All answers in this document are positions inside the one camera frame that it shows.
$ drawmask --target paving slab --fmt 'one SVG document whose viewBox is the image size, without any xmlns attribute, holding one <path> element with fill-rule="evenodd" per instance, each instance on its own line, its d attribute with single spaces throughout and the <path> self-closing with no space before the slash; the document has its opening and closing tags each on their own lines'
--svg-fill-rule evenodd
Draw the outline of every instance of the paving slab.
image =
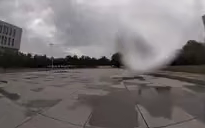
<svg viewBox="0 0 205 128">
<path fill-rule="evenodd" d="M 194 118 L 193 116 L 187 114 L 185 111 L 183 111 L 178 107 L 173 107 L 170 115 L 171 117 L 166 118 L 161 116 L 160 117 L 152 116 L 143 106 L 140 105 L 137 106 L 140 108 L 149 127 L 162 127 L 169 124 L 175 124 L 178 122 L 182 122 Z"/>
<path fill-rule="evenodd" d="M 15 128 L 29 118 L 27 112 L 8 99 L 0 98 L 0 128 Z"/>
<path fill-rule="evenodd" d="M 83 126 L 91 111 L 91 108 L 86 105 L 79 104 L 77 100 L 65 99 L 43 114 Z"/>
<path fill-rule="evenodd" d="M 205 124 L 194 119 L 180 124 L 173 124 L 171 126 L 167 126 L 166 128 L 205 128 Z"/>
<path fill-rule="evenodd" d="M 18 128 L 81 128 L 66 122 L 58 121 L 41 115 L 37 115 Z"/>
</svg>

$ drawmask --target gray cloud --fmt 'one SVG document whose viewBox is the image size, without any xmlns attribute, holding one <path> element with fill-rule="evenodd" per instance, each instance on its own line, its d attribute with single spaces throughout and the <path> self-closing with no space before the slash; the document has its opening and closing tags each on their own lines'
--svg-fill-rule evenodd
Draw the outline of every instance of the gray cloud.
<svg viewBox="0 0 205 128">
<path fill-rule="evenodd" d="M 160 50 L 169 53 L 188 39 L 204 38 L 203 4 L 204 8 L 196 0 L 0 0 L 0 19 L 24 29 L 24 52 L 51 55 L 49 43 L 55 43 L 53 55 L 58 57 L 110 56 L 117 34 L 128 30 L 136 31 L 155 53 L 164 54 Z"/>
</svg>

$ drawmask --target wet pavement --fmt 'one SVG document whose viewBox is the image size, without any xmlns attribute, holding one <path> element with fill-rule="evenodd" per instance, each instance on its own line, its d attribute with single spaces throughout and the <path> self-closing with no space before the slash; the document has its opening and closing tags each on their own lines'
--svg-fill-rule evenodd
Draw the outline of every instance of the wet pavement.
<svg viewBox="0 0 205 128">
<path fill-rule="evenodd" d="M 121 69 L 0 74 L 0 128 L 205 128 L 205 86 Z"/>
</svg>

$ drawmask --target lamp post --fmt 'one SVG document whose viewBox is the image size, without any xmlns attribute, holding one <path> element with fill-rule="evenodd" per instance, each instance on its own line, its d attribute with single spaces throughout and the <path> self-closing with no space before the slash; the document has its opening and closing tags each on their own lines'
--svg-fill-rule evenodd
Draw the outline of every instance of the lamp post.
<svg viewBox="0 0 205 128">
<path fill-rule="evenodd" d="M 51 50 L 51 69 L 53 70 L 54 69 L 54 58 L 53 58 L 53 46 L 54 44 L 53 43 L 50 43 L 50 50 Z"/>
</svg>

